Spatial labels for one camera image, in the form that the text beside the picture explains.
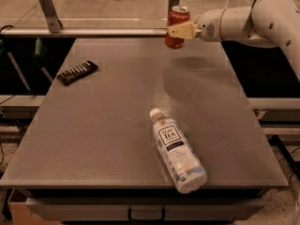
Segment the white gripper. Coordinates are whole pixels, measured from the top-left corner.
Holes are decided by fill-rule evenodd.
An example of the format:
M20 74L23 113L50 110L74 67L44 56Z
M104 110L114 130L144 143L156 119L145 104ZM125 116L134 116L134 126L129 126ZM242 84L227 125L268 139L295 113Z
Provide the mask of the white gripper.
M222 9L213 9L198 15L193 22L170 25L167 33L171 38L193 39L198 37L206 42L221 41L219 27Z

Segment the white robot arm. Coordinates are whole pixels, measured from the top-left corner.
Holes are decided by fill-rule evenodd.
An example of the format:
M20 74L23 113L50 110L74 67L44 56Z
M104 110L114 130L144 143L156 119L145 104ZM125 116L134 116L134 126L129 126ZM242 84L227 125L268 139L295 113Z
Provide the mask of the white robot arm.
M250 7L209 10L193 20L169 25L167 34L206 42L278 47L300 79L300 10L293 0L256 0Z

